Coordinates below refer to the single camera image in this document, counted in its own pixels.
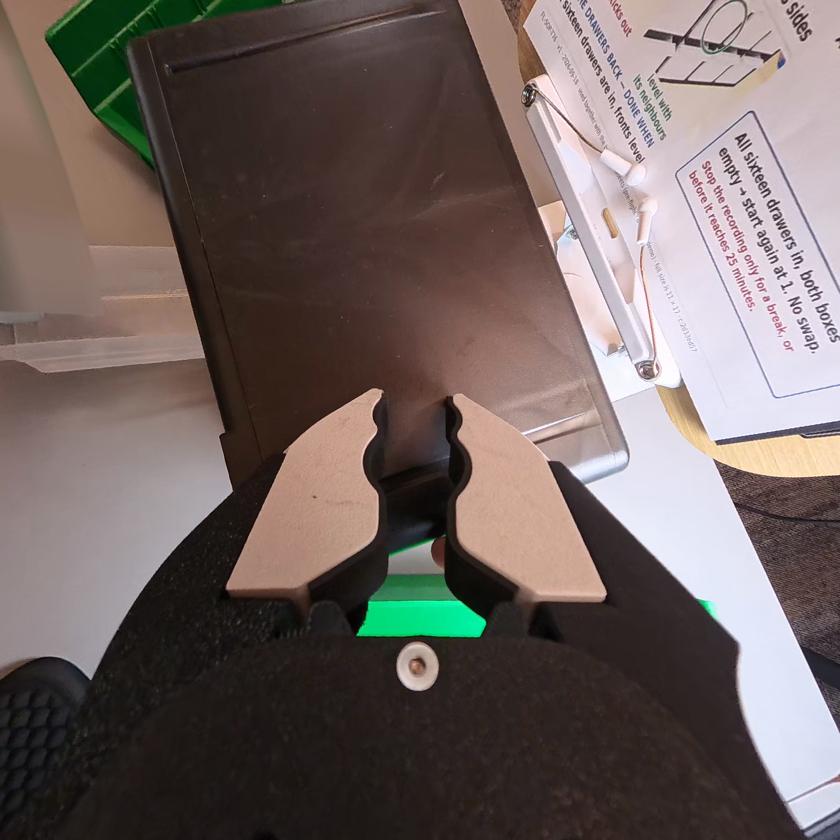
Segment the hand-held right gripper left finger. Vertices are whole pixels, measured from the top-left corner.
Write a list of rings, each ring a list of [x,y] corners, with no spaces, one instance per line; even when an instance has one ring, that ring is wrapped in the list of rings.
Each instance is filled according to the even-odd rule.
[[[357,613],[388,570],[382,489],[388,405],[370,389],[318,420],[286,450],[226,593],[318,602]]]

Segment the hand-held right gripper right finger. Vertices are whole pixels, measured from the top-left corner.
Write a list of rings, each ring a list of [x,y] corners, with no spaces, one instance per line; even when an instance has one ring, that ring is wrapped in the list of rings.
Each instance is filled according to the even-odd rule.
[[[524,434],[463,394],[447,398],[444,577],[471,610],[602,604],[607,591],[553,472]]]

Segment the green plastic bin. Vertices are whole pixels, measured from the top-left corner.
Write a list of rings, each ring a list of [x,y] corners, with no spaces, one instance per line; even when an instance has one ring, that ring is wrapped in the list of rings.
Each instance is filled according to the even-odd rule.
[[[479,637],[487,624],[441,574],[390,574],[367,606],[361,637]]]
[[[153,166],[130,78],[127,45],[152,30],[209,15],[209,1],[84,1],[45,32],[45,41],[91,113]]]

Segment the clear plastic drawer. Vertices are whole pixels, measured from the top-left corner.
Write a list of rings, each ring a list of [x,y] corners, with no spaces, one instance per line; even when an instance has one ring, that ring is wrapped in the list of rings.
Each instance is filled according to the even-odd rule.
[[[1,361],[52,374],[204,357],[174,247],[93,245],[89,250],[101,312],[5,323]]]

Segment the black drawer cabinet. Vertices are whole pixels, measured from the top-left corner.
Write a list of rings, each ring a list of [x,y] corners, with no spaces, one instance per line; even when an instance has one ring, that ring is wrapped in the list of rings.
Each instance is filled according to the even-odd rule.
[[[583,482],[628,449],[458,2],[300,2],[130,41],[240,485],[370,389],[385,475],[461,393]]]

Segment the white poster clip stand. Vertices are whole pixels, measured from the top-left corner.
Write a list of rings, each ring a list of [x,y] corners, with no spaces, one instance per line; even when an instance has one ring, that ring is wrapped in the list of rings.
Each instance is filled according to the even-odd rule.
[[[658,207],[639,188],[644,165],[578,129],[549,76],[526,82],[521,103],[560,194],[556,256],[588,340],[605,357],[624,357],[642,383],[675,389],[681,376],[644,277]]]

